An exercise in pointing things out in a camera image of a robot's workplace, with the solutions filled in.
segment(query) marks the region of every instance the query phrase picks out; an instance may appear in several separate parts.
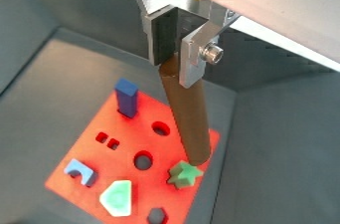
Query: gray wall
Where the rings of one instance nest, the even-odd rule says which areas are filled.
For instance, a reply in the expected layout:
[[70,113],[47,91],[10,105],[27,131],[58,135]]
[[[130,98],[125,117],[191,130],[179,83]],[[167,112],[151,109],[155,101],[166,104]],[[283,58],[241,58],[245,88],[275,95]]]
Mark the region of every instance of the gray wall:
[[135,0],[41,0],[61,26],[134,55],[147,57]]
[[0,0],[0,95],[57,25],[38,0]]
[[340,75],[237,95],[213,224],[340,221]]

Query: screw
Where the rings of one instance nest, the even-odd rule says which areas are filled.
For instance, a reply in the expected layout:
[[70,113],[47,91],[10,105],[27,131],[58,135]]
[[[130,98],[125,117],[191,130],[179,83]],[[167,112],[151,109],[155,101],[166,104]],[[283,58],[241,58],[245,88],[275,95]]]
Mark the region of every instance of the screw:
[[215,46],[215,43],[213,42],[207,43],[199,53],[199,58],[207,63],[210,63],[211,65],[215,65],[221,59],[221,56],[222,56],[222,49],[219,49]]
[[227,10],[226,11],[226,19],[229,19],[234,15],[234,12]]

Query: orange shape sorter board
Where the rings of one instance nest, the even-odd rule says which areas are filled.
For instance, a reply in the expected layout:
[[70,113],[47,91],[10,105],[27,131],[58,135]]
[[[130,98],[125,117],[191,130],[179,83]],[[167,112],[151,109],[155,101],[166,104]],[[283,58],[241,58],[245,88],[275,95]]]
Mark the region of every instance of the orange shape sorter board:
[[[218,141],[213,130],[209,141],[213,152]],[[141,153],[151,158],[147,170],[135,167],[134,159]],[[63,173],[73,158],[97,172],[90,187],[81,185],[79,176],[73,178]],[[115,93],[111,93],[45,186],[103,223],[149,223],[151,209],[161,208],[166,215],[163,223],[181,224],[201,182],[198,177],[194,186],[182,189],[166,183],[169,169],[181,160],[186,161],[186,157],[170,108],[138,92],[138,112],[127,118],[117,112]],[[205,171],[207,163],[197,168]],[[131,182],[130,216],[113,217],[99,203],[99,195],[115,180]]]

